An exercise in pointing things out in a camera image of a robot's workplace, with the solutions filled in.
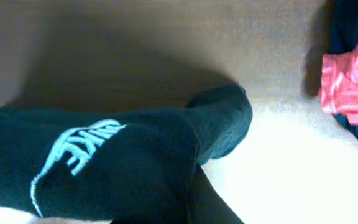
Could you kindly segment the black Nike t-shirt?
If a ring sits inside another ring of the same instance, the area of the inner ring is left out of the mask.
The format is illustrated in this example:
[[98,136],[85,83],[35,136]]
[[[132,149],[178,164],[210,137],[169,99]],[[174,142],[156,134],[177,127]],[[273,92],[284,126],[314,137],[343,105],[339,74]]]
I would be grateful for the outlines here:
[[246,136],[238,85],[186,108],[88,114],[0,108],[0,207],[111,223],[239,223],[202,165]]

